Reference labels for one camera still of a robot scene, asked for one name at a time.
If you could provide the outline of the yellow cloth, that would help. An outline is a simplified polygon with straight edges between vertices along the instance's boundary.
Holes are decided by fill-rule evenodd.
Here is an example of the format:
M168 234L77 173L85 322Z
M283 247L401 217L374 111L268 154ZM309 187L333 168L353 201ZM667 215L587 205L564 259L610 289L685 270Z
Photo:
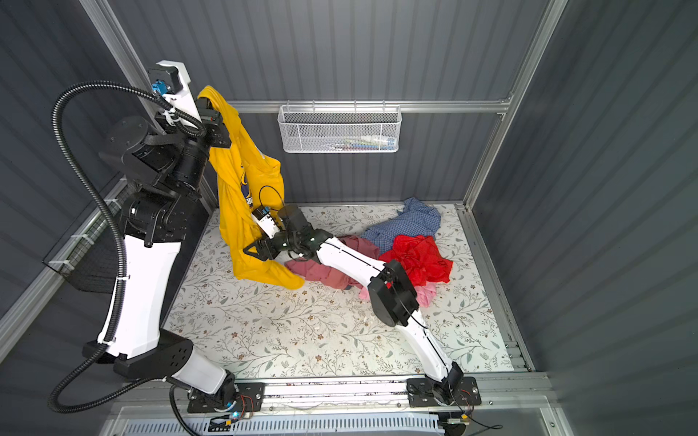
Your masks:
M231 141L227 149L212 148L209 162L217 174L219 229L230 251L234 276L289 290L301 288L305 280L285 265L244 253L245 247L263 236L254 222L254 209L263 205L276 214L282 207L285 183L281 163L257 148L236 109L214 87L205 87L198 96L209 100L223 116Z

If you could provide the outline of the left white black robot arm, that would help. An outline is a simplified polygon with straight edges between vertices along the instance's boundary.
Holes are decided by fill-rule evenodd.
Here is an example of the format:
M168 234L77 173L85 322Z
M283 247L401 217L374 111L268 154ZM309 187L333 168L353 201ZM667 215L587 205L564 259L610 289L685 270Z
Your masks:
M161 315L170 275L199 203L198 186L212 147L228 147L223 117L207 97L196 101L203 138L169 126L163 134L141 116L129 116L108 132L100 156L136 183L117 220L117 239L125 251L125 272L114 329L104 327L87 344L89 354L105 347L100 363L132 381L164 379L187 388L210 409L236 404L234 375L200 352L191 340L162 328Z

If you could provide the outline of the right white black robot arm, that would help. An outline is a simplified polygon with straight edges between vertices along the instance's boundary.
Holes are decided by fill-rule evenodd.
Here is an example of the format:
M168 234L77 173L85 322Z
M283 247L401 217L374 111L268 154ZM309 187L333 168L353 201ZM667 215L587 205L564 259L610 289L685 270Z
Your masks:
M244 254L266 262L286 253L294 262L323 266L346 275L367 290L376 318L399 330L416 352L426 386L414 388L412 394L423 394L440 405L458 402L464 372L427 327L418 293L401 263L374 259L331 233L314 228L296 205L286 205L278 211L262 205L254 209L252 219L262 237L245 247Z

